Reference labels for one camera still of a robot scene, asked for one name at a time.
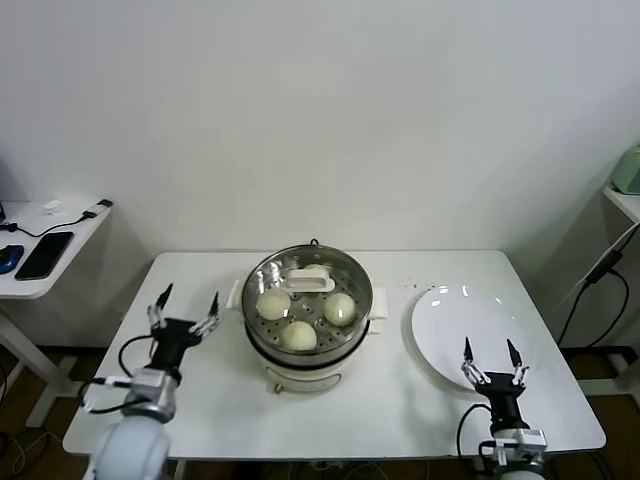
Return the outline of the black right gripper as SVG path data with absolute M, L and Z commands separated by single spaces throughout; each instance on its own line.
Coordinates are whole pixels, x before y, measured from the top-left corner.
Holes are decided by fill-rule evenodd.
M 491 430 L 528 429 L 519 409 L 518 398 L 524 393 L 525 378 L 529 366 L 525 365 L 519 350 L 508 339 L 509 357 L 514 367 L 513 374 L 480 370 L 475 362 L 468 337 L 465 338 L 461 370 L 475 391 L 489 400 L 491 409 Z

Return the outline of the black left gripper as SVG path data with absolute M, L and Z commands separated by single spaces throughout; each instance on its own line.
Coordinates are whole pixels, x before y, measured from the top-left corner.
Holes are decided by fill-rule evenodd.
M 170 283 L 154 304 L 147 307 L 147 318 L 152 337 L 157 345 L 151 356 L 149 368 L 163 371 L 178 371 L 186 351 L 200 344 L 200 339 L 214 331 L 220 322 L 219 293 L 216 292 L 204 320 L 193 321 L 168 318 L 163 310 L 173 289 Z

